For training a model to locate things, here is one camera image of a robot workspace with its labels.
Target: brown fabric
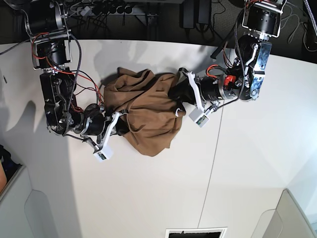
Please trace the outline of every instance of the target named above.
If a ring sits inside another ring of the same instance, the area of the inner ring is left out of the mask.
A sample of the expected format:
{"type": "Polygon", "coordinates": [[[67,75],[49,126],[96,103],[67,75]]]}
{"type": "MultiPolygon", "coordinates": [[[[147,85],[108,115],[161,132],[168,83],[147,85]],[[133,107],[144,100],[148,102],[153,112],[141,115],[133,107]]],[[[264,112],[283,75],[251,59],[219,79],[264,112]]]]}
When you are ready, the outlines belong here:
{"type": "Polygon", "coordinates": [[[175,74],[164,74],[159,78],[150,70],[139,74],[119,69],[120,77],[105,87],[105,108],[128,110],[121,118],[130,131],[124,137],[141,154],[155,156],[170,143],[182,126],[185,110],[178,111],[177,103],[168,97],[168,91],[175,86],[175,74]]]}

